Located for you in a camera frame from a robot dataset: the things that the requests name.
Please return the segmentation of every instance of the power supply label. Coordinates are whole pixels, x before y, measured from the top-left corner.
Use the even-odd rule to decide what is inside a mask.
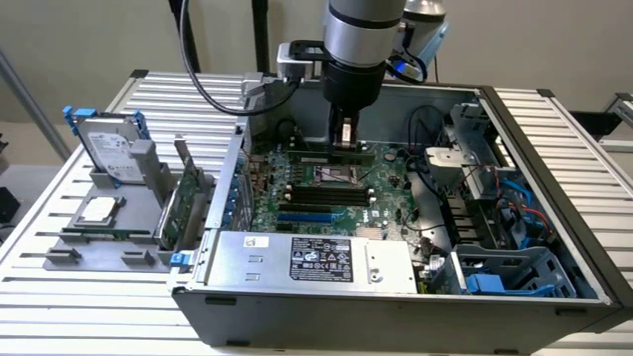
[[[355,282],[351,240],[294,237],[290,277],[318,282]]]

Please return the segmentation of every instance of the blue pcie slot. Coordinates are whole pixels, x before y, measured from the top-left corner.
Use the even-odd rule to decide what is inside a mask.
[[[296,223],[334,223],[336,214],[279,214],[278,221],[294,221]]]

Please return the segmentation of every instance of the white wall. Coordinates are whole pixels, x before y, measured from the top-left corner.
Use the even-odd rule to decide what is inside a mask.
[[[452,28],[440,51],[443,82],[548,88],[575,110],[600,110],[615,92],[633,91],[632,0],[444,4]],[[192,6],[194,22],[206,22],[196,28],[198,43],[206,36],[203,68],[255,70],[251,2],[194,0]],[[271,0],[271,61],[280,42],[322,38],[323,10],[324,0]]]
[[[549,88],[573,109],[599,110],[633,91],[632,0],[447,0],[452,29],[444,82]],[[324,0],[271,0],[278,44],[322,38]],[[250,0],[192,0],[202,67],[255,70]],[[0,45],[44,111],[104,108],[135,68],[183,71],[167,0],[0,0]],[[30,121],[0,83],[0,120]]]
[[[134,69],[183,70],[175,28],[167,0],[0,0],[0,46],[56,122],[64,105],[106,109]],[[30,121],[3,80],[0,103]]]

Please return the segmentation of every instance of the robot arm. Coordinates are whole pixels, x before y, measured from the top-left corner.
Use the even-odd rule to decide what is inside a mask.
[[[359,112],[379,98],[392,65],[388,59],[394,53],[408,49],[419,53],[427,48],[444,14],[442,1],[330,0],[324,41],[280,45],[279,72],[286,78],[311,78],[314,62],[324,63],[324,98],[332,103],[330,141],[336,149],[355,149]]]

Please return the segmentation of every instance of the capacitor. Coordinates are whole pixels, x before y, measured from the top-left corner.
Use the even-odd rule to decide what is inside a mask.
[[[396,155],[395,154],[386,154],[386,156],[383,156],[383,158],[386,159],[387,162],[392,163],[396,161]]]

